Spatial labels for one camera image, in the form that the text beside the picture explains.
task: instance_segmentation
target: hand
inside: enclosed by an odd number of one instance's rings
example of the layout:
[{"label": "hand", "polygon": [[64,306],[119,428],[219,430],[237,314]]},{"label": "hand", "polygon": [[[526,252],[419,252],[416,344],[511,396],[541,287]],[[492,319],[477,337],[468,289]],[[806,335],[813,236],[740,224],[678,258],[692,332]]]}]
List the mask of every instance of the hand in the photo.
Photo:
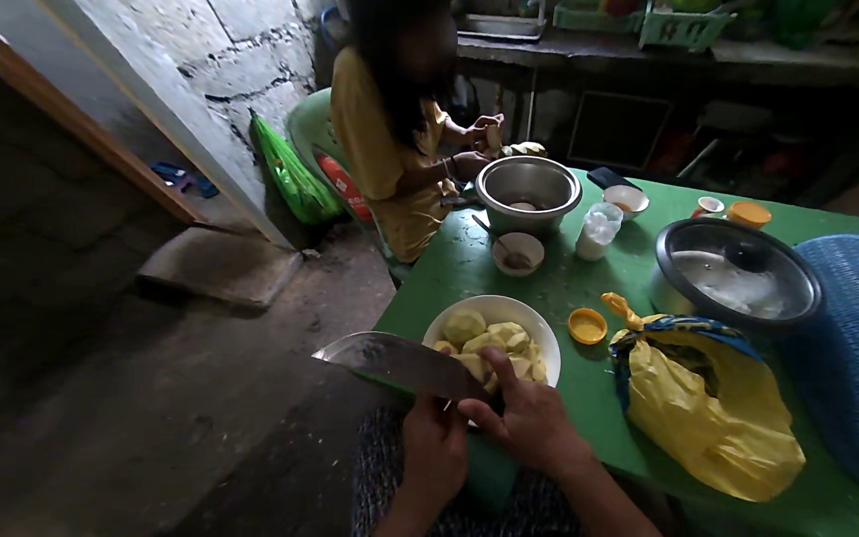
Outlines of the hand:
[{"label": "hand", "polygon": [[403,420],[403,483],[373,537],[421,537],[463,487],[468,471],[466,418],[443,412],[436,397],[417,394]]},{"label": "hand", "polygon": [[[486,141],[486,127],[490,125],[500,126],[502,125],[504,116],[502,114],[497,114],[495,116],[479,116],[476,119],[475,123],[472,123],[472,126],[466,129],[466,143],[465,145],[472,145],[475,147],[476,142],[485,142]],[[484,143],[482,149],[476,147],[480,151],[484,151],[489,147],[488,143]]]},{"label": "hand", "polygon": [[520,462],[560,479],[571,468],[595,457],[588,442],[579,437],[569,421],[555,388],[515,377],[506,352],[495,347],[479,351],[492,364],[506,410],[499,418],[486,403],[476,399],[459,402],[459,411],[499,442]]},{"label": "hand", "polygon": [[467,151],[459,153],[452,158],[456,162],[456,172],[458,179],[463,182],[469,182],[476,179],[479,172],[483,170],[493,160],[483,155],[478,151]]},{"label": "hand", "polygon": [[455,405],[446,412],[439,399],[418,394],[403,420],[403,484],[415,491],[433,518],[463,487],[468,471],[466,418]]}]

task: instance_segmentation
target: faucet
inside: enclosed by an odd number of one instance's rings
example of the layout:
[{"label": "faucet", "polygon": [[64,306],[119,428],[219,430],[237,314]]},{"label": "faucet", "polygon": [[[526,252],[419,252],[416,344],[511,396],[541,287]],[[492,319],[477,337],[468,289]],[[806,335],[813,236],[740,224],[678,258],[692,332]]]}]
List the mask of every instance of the faucet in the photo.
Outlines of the faucet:
[{"label": "faucet", "polygon": [[546,0],[529,0],[526,2],[526,6],[528,7],[532,7],[535,4],[539,5],[538,25],[543,26],[546,23]]}]

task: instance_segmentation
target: green basket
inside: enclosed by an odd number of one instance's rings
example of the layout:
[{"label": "green basket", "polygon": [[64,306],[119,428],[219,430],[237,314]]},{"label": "green basket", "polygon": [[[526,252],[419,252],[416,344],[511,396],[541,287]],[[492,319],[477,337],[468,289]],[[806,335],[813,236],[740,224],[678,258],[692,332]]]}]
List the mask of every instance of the green basket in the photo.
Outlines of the green basket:
[{"label": "green basket", "polygon": [[599,0],[563,0],[555,6],[553,26],[565,30],[610,31],[614,33],[638,33],[645,19],[644,11],[638,10],[624,17],[614,17],[599,11]]},{"label": "green basket", "polygon": [[734,13],[664,12],[655,10],[654,0],[648,0],[638,48],[645,45],[671,45],[700,53],[715,42],[724,27],[735,17]]}]

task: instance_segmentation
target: green plastic chair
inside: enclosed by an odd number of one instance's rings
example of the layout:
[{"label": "green plastic chair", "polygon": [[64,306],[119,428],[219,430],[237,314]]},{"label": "green plastic chair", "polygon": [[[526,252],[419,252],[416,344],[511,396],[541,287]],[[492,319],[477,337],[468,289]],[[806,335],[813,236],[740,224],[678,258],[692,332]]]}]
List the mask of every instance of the green plastic chair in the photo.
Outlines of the green plastic chair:
[{"label": "green plastic chair", "polygon": [[324,170],[317,164],[317,159],[314,157],[314,149],[322,151],[331,159],[336,161],[344,170],[349,171],[349,166],[346,163],[346,155],[340,148],[337,142],[337,137],[333,133],[333,123],[330,122],[330,88],[317,91],[310,95],[287,116],[287,139],[294,146],[297,157],[301,163],[314,174],[317,179],[327,185],[330,190],[337,196],[344,210],[353,217],[353,221],[360,226],[367,237],[369,237],[376,246],[377,251],[383,256],[384,262],[387,264],[389,276],[393,280],[393,285],[399,288],[410,275],[412,267],[403,263],[393,255],[393,251],[389,249],[387,241],[384,240],[383,231],[376,222],[363,222],[357,218],[357,213],[350,206],[350,203],[344,198],[340,190],[330,179]]}]

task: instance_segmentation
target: yellow bottle cap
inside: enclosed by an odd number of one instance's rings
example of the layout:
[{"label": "yellow bottle cap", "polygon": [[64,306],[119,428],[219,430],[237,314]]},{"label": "yellow bottle cap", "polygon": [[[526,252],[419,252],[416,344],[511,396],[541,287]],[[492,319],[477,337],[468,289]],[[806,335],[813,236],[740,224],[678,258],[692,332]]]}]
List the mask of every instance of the yellow bottle cap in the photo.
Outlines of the yellow bottle cap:
[{"label": "yellow bottle cap", "polygon": [[598,311],[579,308],[569,315],[569,334],[586,345],[595,345],[608,334],[608,323]]},{"label": "yellow bottle cap", "polygon": [[735,201],[727,212],[728,220],[761,229],[771,221],[771,211],[754,201]]}]

